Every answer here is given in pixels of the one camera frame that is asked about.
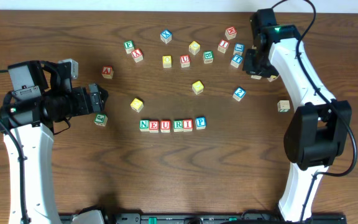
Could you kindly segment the green N wooden block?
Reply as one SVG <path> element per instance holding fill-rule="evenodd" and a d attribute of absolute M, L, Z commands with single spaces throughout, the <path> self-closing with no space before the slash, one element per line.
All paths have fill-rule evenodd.
<path fill-rule="evenodd" d="M 139 121 L 139 129 L 140 131 L 149 132 L 149 120 L 142 119 Z"/>

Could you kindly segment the red E wooden block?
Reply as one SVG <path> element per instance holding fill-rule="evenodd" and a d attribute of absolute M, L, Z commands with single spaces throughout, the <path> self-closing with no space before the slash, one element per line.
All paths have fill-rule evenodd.
<path fill-rule="evenodd" d="M 149 132 L 158 133 L 159 132 L 159 121 L 150 120 L 149 121 Z"/>

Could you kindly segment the blue P wooden block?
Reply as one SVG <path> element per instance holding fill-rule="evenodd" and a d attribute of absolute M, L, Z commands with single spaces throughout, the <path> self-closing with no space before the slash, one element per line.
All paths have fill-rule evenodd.
<path fill-rule="evenodd" d="M 206 128 L 206 118 L 204 116 L 195 118 L 196 129 Z"/>

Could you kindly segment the green R wooden block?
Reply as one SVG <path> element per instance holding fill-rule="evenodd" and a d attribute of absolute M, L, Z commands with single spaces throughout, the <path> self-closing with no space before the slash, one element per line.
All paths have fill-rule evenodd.
<path fill-rule="evenodd" d="M 182 120 L 174 120 L 173 121 L 173 131 L 174 132 L 183 132 L 183 121 Z"/>

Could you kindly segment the yellow S wooden block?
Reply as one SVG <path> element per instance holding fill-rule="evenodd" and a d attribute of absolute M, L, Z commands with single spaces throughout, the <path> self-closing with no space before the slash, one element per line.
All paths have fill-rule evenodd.
<path fill-rule="evenodd" d="M 256 79 L 256 80 L 260 80 L 262 77 L 259 75 L 251 75 L 251 78 Z"/>

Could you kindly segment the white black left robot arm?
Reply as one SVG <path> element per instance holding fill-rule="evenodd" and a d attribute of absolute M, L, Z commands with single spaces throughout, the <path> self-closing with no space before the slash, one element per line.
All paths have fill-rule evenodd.
<path fill-rule="evenodd" d="M 95 83 L 74 88 L 78 63 L 73 59 L 27 61 L 10 65 L 7 71 L 13 89 L 0 108 L 0 132 L 9 154 L 9 223 L 106 223 L 99 209 L 71 217 L 58 214 L 52 148 L 55 123 L 94 113 L 94 122 L 106 125 L 108 92 Z"/>

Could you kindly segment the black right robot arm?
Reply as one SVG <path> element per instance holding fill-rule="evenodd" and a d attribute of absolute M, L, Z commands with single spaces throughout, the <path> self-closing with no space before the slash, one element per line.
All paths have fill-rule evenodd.
<path fill-rule="evenodd" d="M 308 222 L 322 177 L 332 174 L 328 168 L 343 153 L 346 139 L 356 142 L 350 129 L 352 109 L 321 82 L 296 26 L 278 24 L 272 8 L 253 13 L 250 24 L 254 43 L 246 51 L 243 70 L 251 76 L 280 77 L 295 110 L 283 138 L 290 171 L 278 202 L 280 218 Z"/>

